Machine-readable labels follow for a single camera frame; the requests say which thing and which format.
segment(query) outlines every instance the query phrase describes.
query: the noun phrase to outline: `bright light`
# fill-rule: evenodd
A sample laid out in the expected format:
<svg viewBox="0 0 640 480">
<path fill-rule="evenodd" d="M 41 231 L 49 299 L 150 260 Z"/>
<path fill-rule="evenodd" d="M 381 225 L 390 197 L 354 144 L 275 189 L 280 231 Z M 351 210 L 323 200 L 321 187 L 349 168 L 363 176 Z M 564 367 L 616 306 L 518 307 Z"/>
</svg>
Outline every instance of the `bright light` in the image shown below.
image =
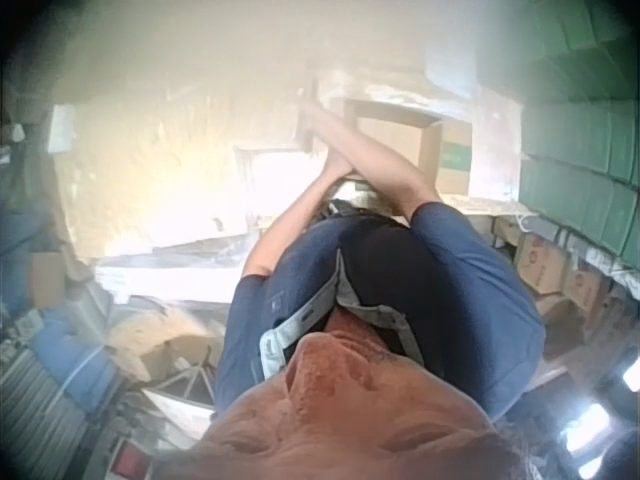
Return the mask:
<svg viewBox="0 0 640 480">
<path fill-rule="evenodd" d="M 632 392 L 640 390 L 640 357 L 624 372 L 622 379 Z"/>
<path fill-rule="evenodd" d="M 602 465 L 602 455 L 598 458 L 594 458 L 590 462 L 585 463 L 578 469 L 578 473 L 584 480 L 595 477 L 596 473 L 600 469 L 600 465 Z"/>
<path fill-rule="evenodd" d="M 580 450 L 609 426 L 609 414 L 599 403 L 594 403 L 575 424 L 566 429 L 567 450 Z"/>
</svg>

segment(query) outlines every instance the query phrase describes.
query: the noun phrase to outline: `man's arm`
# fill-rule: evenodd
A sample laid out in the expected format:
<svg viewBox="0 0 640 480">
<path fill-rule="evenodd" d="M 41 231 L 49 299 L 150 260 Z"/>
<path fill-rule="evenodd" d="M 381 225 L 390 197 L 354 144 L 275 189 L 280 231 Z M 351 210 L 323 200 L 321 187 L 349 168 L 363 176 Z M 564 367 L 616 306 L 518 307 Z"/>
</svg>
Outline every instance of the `man's arm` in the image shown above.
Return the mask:
<svg viewBox="0 0 640 480">
<path fill-rule="evenodd" d="M 327 192 L 352 169 L 344 158 L 330 153 L 320 176 L 258 240 L 247 258 L 242 276 L 270 276 L 287 247 L 307 228 Z"/>
<path fill-rule="evenodd" d="M 349 127 L 315 102 L 302 100 L 301 109 L 311 130 L 344 155 L 373 188 L 400 209 L 407 221 L 420 205 L 442 201 L 422 172 L 399 153 Z"/>
</svg>

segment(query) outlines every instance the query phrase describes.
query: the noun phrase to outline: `man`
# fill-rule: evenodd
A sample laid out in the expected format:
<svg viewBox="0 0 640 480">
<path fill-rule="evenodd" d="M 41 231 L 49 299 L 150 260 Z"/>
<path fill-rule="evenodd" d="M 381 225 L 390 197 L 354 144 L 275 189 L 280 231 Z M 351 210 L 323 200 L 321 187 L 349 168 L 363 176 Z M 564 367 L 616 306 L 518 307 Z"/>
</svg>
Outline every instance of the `man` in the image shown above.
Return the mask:
<svg viewBox="0 0 640 480">
<path fill-rule="evenodd" d="M 219 417 L 160 478 L 524 478 L 491 420 L 541 356 L 526 289 L 410 162 L 317 104 L 301 108 L 336 153 L 249 255 Z M 373 213 L 307 228 L 353 170 L 410 228 Z"/>
</svg>

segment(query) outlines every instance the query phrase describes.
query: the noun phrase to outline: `man's nose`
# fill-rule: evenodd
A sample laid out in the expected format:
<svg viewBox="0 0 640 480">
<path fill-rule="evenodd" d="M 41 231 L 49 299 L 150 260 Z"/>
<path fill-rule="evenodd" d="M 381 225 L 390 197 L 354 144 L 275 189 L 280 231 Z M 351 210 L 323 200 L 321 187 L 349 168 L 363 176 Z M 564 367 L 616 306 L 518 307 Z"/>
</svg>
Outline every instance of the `man's nose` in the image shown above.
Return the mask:
<svg viewBox="0 0 640 480">
<path fill-rule="evenodd" d="M 371 364 L 332 335 L 312 333 L 298 343 L 286 384 L 298 411 L 319 411 L 369 390 Z"/>
</svg>

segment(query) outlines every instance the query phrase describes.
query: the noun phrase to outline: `blue t-shirt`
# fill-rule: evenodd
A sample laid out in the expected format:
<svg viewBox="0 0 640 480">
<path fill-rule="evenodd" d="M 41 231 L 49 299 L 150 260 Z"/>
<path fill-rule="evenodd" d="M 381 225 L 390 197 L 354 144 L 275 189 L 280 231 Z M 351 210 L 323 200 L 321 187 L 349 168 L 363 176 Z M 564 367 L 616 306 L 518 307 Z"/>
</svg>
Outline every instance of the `blue t-shirt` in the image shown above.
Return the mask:
<svg viewBox="0 0 640 480">
<path fill-rule="evenodd" d="M 327 299 L 348 306 L 347 297 L 356 314 L 378 312 L 371 322 L 391 351 L 493 419 L 518 399 L 542 356 L 545 331 L 529 293 L 457 210 L 423 205 L 410 228 L 375 214 L 336 216 L 309 228 L 270 277 L 249 275 L 236 287 L 214 388 L 218 411 L 282 368 L 298 337 L 324 328 Z"/>
</svg>

